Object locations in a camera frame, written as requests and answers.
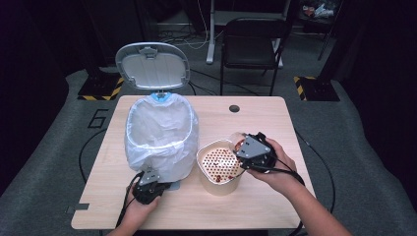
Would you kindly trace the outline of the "black folding chair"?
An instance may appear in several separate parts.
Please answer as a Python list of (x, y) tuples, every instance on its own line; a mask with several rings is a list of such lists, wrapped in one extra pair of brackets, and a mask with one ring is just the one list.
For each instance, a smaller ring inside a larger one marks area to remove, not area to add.
[(273, 70), (269, 95), (272, 95), (279, 60), (291, 25), (278, 18), (238, 18), (223, 31), (220, 58), (220, 94), (223, 94), (224, 69)]

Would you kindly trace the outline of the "pile of clutter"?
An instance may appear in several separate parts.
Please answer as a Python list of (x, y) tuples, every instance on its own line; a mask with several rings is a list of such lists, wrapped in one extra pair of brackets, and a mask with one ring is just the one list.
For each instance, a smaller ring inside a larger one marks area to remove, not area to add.
[(334, 10), (327, 9), (326, 4), (322, 3), (318, 6), (303, 5), (302, 13), (312, 19), (329, 18), (334, 16)]

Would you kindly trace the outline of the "white desk frame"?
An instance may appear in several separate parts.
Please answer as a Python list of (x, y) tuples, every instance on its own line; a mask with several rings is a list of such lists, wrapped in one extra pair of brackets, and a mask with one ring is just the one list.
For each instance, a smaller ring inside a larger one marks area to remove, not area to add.
[(291, 0), (276, 0), (283, 1), (283, 8), (278, 11), (266, 10), (247, 10), (247, 11), (235, 11), (235, 10), (217, 10), (216, 0), (210, 0), (209, 6), (209, 28), (208, 28), (208, 51), (206, 63), (211, 65), (214, 62), (215, 52), (215, 27), (225, 26), (228, 22), (243, 17), (265, 17), (265, 18), (279, 18), (285, 20), (288, 16), (289, 6)]

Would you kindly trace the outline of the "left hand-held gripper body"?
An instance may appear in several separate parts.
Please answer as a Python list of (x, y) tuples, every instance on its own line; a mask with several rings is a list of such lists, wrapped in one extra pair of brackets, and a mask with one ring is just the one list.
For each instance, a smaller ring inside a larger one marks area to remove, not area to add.
[(160, 176), (152, 168), (148, 168), (139, 174), (139, 180), (133, 188), (133, 196), (143, 204), (149, 205), (157, 196), (164, 192), (164, 184), (159, 183)]

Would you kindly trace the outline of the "black stand hazard-striped base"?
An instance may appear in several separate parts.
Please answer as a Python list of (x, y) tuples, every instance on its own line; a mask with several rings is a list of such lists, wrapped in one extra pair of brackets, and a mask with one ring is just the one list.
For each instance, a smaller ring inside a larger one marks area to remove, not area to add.
[[(314, 33), (322, 34), (323, 46), (318, 56), (321, 61), (324, 57), (328, 42), (333, 33), (340, 8), (343, 6), (344, 0), (302, 0), (300, 10), (298, 12), (298, 20), (306, 27), (312, 27)], [(329, 18), (312, 19), (306, 17), (302, 13), (303, 5), (318, 6), (325, 3), (327, 9), (334, 10), (334, 16)], [(293, 78), (298, 95), (303, 101), (339, 101), (339, 97), (333, 88), (331, 81), (316, 77), (294, 77)]]
[(91, 7), (94, 0), (80, 1), (86, 14), (82, 19), (80, 44), (88, 78), (78, 96), (84, 100), (113, 100), (121, 89), (123, 79), (116, 70), (111, 69), (112, 50), (102, 33), (99, 16)]

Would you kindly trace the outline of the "white plastic trash bag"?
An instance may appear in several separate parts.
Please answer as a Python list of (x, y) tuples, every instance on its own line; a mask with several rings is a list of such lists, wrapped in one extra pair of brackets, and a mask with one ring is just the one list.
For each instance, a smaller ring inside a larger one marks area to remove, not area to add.
[(199, 147), (199, 118), (182, 95), (156, 94), (138, 99), (130, 108), (125, 131), (125, 152), (131, 169), (148, 167), (160, 183), (186, 178)]

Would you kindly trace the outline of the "beige strainer bucket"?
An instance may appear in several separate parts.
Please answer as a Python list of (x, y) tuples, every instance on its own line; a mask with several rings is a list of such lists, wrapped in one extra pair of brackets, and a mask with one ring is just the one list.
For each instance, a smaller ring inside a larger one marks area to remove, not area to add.
[(200, 181), (207, 192), (226, 196), (234, 192), (244, 173), (228, 140), (218, 140), (202, 147), (197, 153)]

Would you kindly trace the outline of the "grey table edge bracket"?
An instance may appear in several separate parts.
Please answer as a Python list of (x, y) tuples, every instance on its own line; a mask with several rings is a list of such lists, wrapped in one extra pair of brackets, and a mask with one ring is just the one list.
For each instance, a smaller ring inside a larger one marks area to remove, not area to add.
[(65, 212), (67, 214), (74, 214), (77, 210), (88, 210), (89, 204), (75, 204), (73, 206), (67, 206)]

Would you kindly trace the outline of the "person's right hand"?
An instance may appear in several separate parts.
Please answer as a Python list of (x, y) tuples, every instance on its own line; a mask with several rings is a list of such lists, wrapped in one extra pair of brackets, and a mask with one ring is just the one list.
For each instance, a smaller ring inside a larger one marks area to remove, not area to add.
[[(275, 140), (267, 138), (267, 142), (273, 147), (278, 161), (275, 164), (275, 168), (284, 170), (296, 170), (295, 161), (291, 159), (283, 150), (282, 146)], [(249, 170), (249, 173), (256, 179), (261, 180), (269, 184), (274, 190), (280, 194), (289, 198), (297, 188), (299, 182), (288, 173), (272, 171), (268, 174), (260, 173), (255, 170)]]

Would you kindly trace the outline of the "blue-grey pedal trash bin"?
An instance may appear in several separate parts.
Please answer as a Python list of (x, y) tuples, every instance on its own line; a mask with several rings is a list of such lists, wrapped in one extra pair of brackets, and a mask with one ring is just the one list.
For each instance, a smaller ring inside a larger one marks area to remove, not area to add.
[(190, 81), (187, 56), (177, 47), (162, 42), (139, 42), (116, 53), (116, 66), (133, 88), (148, 90), (159, 99)]

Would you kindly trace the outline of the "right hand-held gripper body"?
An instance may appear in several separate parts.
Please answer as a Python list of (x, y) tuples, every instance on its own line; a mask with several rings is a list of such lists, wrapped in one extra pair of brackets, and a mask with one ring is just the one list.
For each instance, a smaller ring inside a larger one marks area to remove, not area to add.
[(235, 144), (235, 156), (243, 169), (252, 169), (268, 173), (276, 164), (277, 155), (266, 140), (266, 136), (258, 132), (256, 135), (243, 134)]

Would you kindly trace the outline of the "person's left hand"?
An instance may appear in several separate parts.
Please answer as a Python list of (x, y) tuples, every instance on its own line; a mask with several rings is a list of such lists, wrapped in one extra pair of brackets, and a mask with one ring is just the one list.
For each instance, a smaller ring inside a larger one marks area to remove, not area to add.
[(147, 220), (148, 216), (157, 208), (160, 197), (156, 197), (150, 204), (139, 203), (133, 196), (132, 190), (129, 191), (125, 215), (120, 227), (129, 234), (136, 232)]

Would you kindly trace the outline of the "dark cabinet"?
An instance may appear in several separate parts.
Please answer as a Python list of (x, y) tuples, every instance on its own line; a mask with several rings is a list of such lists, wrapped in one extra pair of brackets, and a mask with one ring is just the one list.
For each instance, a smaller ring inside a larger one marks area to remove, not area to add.
[(115, 64), (115, 55), (122, 46), (157, 39), (150, 0), (83, 0), (83, 4), (107, 65)]

